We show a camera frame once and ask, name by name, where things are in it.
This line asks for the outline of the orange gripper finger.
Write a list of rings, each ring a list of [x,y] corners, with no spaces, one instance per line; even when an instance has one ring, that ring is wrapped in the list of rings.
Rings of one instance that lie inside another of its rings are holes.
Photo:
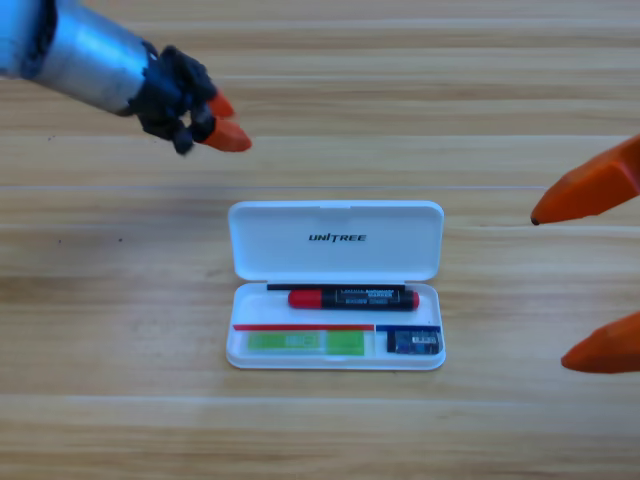
[[[600,215],[639,195],[639,136],[600,153],[554,183],[531,212],[534,225]]]
[[[583,373],[638,372],[639,324],[636,312],[594,330],[561,358],[561,365]]]

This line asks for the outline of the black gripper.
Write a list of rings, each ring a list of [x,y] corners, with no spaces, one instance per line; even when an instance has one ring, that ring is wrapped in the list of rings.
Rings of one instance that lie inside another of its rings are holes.
[[[174,46],[161,52],[147,45],[143,83],[127,112],[143,131],[169,141],[179,154],[194,143],[222,152],[244,152],[252,140],[236,123],[234,108],[209,77],[206,67]]]

